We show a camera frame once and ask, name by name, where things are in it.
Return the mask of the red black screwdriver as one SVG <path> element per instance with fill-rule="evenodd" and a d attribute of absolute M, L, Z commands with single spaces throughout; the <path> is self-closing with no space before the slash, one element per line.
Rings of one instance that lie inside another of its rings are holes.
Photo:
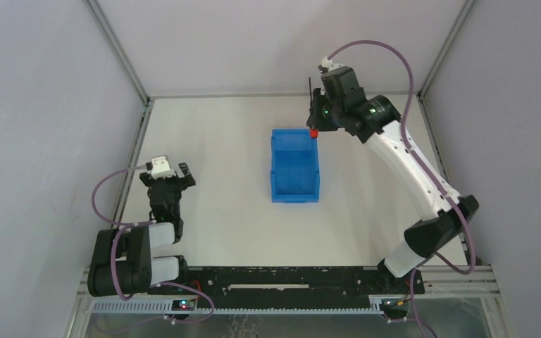
<path fill-rule="evenodd" d="M 311 106 L 311 92 L 312 92 L 312 84 L 311 84 L 311 77 L 308 77 L 308 84 L 309 84 L 309 108 Z M 312 139 L 318 138 L 318 130 L 310 130 L 309 129 L 309 135 Z"/>

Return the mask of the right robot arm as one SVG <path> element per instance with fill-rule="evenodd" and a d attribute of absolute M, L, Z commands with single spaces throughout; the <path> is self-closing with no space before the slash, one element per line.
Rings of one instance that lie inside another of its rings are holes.
<path fill-rule="evenodd" d="M 420 217 L 379 265 L 394 278 L 404 277 L 462 232 L 478 201 L 440 176 L 408 136 L 392 102 L 383 95 L 367 98 L 352 68 L 337 64 L 319 70 L 322 86 L 311 92 L 306 121 L 311 134 L 344 129 L 358 138 L 394 173 Z"/>

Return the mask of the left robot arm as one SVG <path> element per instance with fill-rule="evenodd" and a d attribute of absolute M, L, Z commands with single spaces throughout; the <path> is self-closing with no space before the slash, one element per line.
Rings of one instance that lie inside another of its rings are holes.
<path fill-rule="evenodd" d="M 180 200 L 196 181 L 186 163 L 180 163 L 179 168 L 181 176 L 162 168 L 156 160 L 138 168 L 139 178 L 147 188 L 149 220 L 118 223 L 115 229 L 98 232 L 87 278 L 92 296 L 128 300 L 153 285 L 187 279 L 188 265 L 183 256 L 155 257 L 152 253 L 182 239 Z"/>

